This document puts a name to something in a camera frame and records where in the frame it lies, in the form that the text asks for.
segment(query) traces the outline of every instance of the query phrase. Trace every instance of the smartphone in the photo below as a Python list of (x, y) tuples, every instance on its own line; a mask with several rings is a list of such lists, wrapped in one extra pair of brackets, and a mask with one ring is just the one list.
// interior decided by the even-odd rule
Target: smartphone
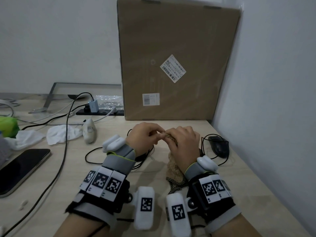
[(49, 156), (50, 149), (28, 149), (0, 170), (0, 198), (13, 193)]

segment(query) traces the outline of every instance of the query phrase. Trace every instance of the computer mouse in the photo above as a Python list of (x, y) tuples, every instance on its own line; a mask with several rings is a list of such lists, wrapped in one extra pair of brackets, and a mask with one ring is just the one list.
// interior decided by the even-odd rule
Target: computer mouse
[(227, 156), (229, 156), (229, 143), (226, 139), (212, 135), (208, 137), (208, 140), (215, 155), (221, 158), (227, 158)]

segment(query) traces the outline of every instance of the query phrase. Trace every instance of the wooden desk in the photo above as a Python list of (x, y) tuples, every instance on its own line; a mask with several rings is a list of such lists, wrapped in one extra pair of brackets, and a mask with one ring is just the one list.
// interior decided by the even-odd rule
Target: wooden desk
[[(42, 101), (33, 103), (41, 106)], [(61, 109), (64, 104), (54, 102), (51, 107), (56, 110)], [(31, 108), (20, 107), (18, 115), (25, 115), (26, 110)], [(76, 116), (69, 120), (71, 122), (81, 122), (87, 117)], [(64, 123), (65, 119), (57, 120), (55, 123)], [(177, 126), (192, 126), (202, 136), (217, 132), (207, 121), (153, 121), (165, 129)], [(101, 144), (114, 134), (126, 136), (139, 121), (125, 121), (124, 117), (107, 117), (97, 122), (98, 138), (93, 145), (86, 145), (83, 138), (69, 141), (68, 153), (64, 169), (50, 191), (49, 196), (42, 204), (41, 208), (33, 214), (33, 217), (25, 225), (20, 225), (16, 229), (14, 236), (42, 237), (53, 236), (61, 225), (67, 214), (65, 208), (73, 200), (78, 192), (78, 187), (86, 174), (92, 168), (85, 162), (84, 156), (90, 150), (100, 147)], [(42, 133), (46, 133), (49, 127), (36, 127)], [(206, 141), (205, 151), (209, 157), (215, 156), (209, 143)], [(0, 225), (7, 228), (16, 223), (33, 206), (42, 191), (48, 186), (56, 175), (64, 153), (65, 144), (48, 146), (46, 140), (33, 146), (33, 148), (50, 148), (51, 157), (37, 169), (13, 194), (0, 199)], [(266, 237), (297, 237), (310, 236), (298, 223), (290, 212), (277, 200), (271, 191), (260, 181), (260, 179), (250, 170), (250, 168), (231, 149), (228, 161), (220, 166), (219, 174), (223, 176), (234, 196), (235, 203), (242, 209), (247, 220)], [(136, 231), (131, 223), (119, 222), (113, 231), (113, 236), (171, 236), (169, 223), (165, 213), (165, 196), (169, 192), (169, 184), (166, 178), (166, 163), (168, 163), (169, 149), (164, 141), (160, 141), (152, 155), (144, 162), (143, 166), (129, 174), (127, 179), (131, 183), (130, 192), (134, 192), (138, 186), (152, 186), (156, 193), (154, 226), (150, 231)], [(89, 160), (102, 162), (105, 154), (97, 150), (90, 154)], [(29, 203), (24, 210), (19, 211), (21, 202), (28, 199)], [(134, 207), (124, 205), (121, 218), (132, 218)], [(198, 216), (193, 216), (192, 224), (204, 224)], [(193, 236), (209, 236), (203, 229), (193, 231)]]

